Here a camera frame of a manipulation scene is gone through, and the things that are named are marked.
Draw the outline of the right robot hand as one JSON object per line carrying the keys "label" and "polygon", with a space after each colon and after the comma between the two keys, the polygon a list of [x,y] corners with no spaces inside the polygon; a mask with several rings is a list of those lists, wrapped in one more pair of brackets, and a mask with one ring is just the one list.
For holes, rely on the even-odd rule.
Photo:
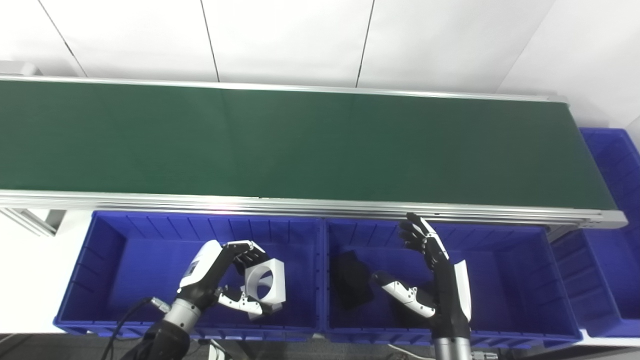
{"label": "right robot hand", "polygon": [[432,290],[411,287],[382,270],[371,275],[372,282],[405,308],[426,319],[434,340],[469,340],[472,307],[466,262],[453,263],[437,231],[418,214],[408,212],[399,227],[405,248],[420,253],[431,271]]}

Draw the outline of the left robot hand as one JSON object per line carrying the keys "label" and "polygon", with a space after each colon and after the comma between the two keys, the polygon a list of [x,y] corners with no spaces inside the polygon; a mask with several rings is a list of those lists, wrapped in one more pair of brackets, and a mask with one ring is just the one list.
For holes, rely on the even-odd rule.
{"label": "left robot hand", "polygon": [[249,315],[271,315],[274,312],[271,305],[238,288],[219,285],[231,265],[244,275],[250,267],[269,259],[270,256],[252,240],[229,241],[225,244],[210,240],[199,249],[188,266],[180,281],[176,299],[189,303],[201,313],[215,305],[223,305]]}

